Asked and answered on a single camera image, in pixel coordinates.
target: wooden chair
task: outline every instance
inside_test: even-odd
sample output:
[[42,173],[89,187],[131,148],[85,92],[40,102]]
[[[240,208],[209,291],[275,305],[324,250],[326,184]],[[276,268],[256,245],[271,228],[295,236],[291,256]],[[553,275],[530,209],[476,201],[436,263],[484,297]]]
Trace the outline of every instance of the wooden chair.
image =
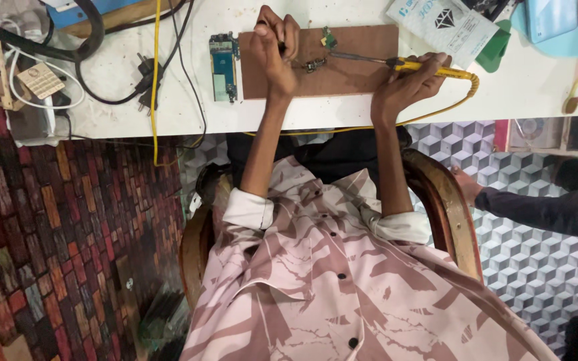
[[[429,217],[434,247],[449,253],[459,269],[483,282],[474,223],[454,176],[417,150],[405,149],[402,156],[407,185],[422,201]],[[201,206],[182,236],[180,275],[192,310],[200,297],[209,250],[214,244],[212,213],[210,205]]]

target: diamond logo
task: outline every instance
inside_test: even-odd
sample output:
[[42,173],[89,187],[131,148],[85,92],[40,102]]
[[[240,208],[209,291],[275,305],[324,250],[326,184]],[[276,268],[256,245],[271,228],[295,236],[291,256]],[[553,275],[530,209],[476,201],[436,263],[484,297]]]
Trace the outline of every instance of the diamond logo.
[[437,29],[453,28],[454,27],[454,16],[450,9],[443,9],[439,16],[436,17],[434,21]]

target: brick pattern wallpaper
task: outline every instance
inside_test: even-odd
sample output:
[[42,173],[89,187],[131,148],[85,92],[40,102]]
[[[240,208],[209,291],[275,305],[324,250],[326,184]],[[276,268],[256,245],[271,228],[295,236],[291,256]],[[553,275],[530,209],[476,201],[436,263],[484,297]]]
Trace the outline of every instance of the brick pattern wallpaper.
[[17,148],[0,108],[0,360],[134,360],[116,260],[142,316],[164,281],[181,288],[180,189],[151,148]]

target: hand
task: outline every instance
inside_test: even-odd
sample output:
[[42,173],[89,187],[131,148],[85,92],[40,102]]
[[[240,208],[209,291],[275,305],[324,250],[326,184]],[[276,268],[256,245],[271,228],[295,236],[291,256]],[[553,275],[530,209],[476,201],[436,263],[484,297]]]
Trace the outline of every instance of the hand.
[[[260,8],[258,23],[251,38],[251,51],[262,66],[269,83],[270,98],[292,98],[298,88],[298,79],[291,63],[298,55],[300,26],[291,15],[280,19],[267,5]],[[280,54],[279,43],[285,43]]]
[[434,74],[441,66],[450,66],[452,57],[445,53],[427,53],[410,56],[409,59],[422,63],[414,73],[394,74],[375,93],[371,102],[371,121],[375,128],[394,127],[396,117],[405,108],[423,99],[438,94],[444,77]]

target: wooden board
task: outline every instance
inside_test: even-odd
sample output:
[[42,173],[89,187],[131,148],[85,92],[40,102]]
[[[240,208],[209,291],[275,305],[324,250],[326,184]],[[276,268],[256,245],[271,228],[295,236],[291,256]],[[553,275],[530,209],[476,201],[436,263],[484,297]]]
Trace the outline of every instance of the wooden board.
[[[332,28],[331,34],[338,41],[336,51],[373,58],[390,58],[398,55],[398,27],[396,25],[352,26]],[[239,45],[242,62],[242,89],[244,98],[267,97],[267,79],[249,47],[253,32],[240,33]],[[322,29],[301,29],[298,57],[293,70],[300,87],[296,96],[331,96],[373,93],[389,76],[389,68],[379,63],[350,61],[327,57],[325,66],[307,74],[301,68],[307,61],[327,56],[329,50],[322,46]]]
[[[176,6],[180,4],[180,1],[181,0],[171,0],[171,3],[173,6]],[[128,24],[155,15],[156,6],[156,0],[144,0],[113,10],[112,12],[107,12],[101,16],[104,20],[104,29],[114,28],[117,25]],[[161,1],[161,11],[165,12],[167,10],[169,10],[168,1]],[[69,25],[59,31],[75,37],[87,38],[91,35],[91,22],[87,19],[77,24]]]

